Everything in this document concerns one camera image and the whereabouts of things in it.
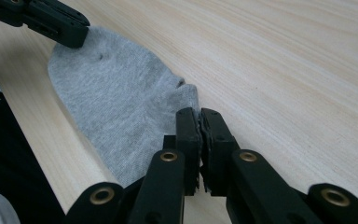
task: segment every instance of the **gray sock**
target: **gray sock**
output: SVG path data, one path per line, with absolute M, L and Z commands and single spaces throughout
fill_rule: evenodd
M 48 73 L 77 128 L 123 187 L 145 175 L 164 134 L 175 134 L 176 111 L 199 110 L 195 86 L 149 50 L 101 27 L 90 27 L 81 49 L 57 45 Z

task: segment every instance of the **wooden table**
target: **wooden table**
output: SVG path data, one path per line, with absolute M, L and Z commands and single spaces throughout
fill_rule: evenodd
M 358 3 L 63 2 L 195 84 L 200 105 L 292 187 L 329 182 L 358 196 Z M 0 86 L 66 212 L 86 187 L 115 178 L 52 89 L 54 44 L 0 22 Z M 185 223 L 229 223 L 225 201 L 203 193 L 185 212 Z

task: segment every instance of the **light wood surface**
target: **light wood surface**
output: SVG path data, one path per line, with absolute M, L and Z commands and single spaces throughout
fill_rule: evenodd
M 63 2 L 195 84 L 200 105 L 292 187 L 328 182 L 358 197 L 358 2 Z M 87 185 L 114 178 L 51 87 L 53 46 L 0 22 L 0 85 L 67 211 Z M 185 211 L 185 223 L 229 223 L 224 200 L 206 194 Z

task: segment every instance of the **wood grain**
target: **wood grain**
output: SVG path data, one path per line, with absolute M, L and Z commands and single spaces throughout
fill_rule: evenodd
M 329 182 L 358 196 L 358 1 L 63 2 L 197 85 L 201 106 L 292 187 Z M 0 22 L 0 85 L 66 211 L 85 187 L 75 179 L 91 178 L 83 172 L 113 177 L 51 88 L 53 44 Z M 185 223 L 228 223 L 224 202 L 204 196 L 186 199 Z

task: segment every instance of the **black mount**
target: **black mount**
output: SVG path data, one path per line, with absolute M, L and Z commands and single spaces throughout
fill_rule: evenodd
M 80 12 L 57 0 L 0 0 L 0 21 L 28 28 L 69 48 L 80 48 L 90 26 Z
M 199 120 L 192 108 L 176 113 L 176 135 L 164 137 L 144 178 L 125 189 L 90 187 L 63 223 L 183 223 L 184 197 L 199 187 L 199 172 L 205 190 L 227 197 L 235 224 L 358 223 L 354 195 L 331 184 L 313 185 L 308 195 L 292 189 L 262 155 L 240 149 L 222 116 L 206 108 Z

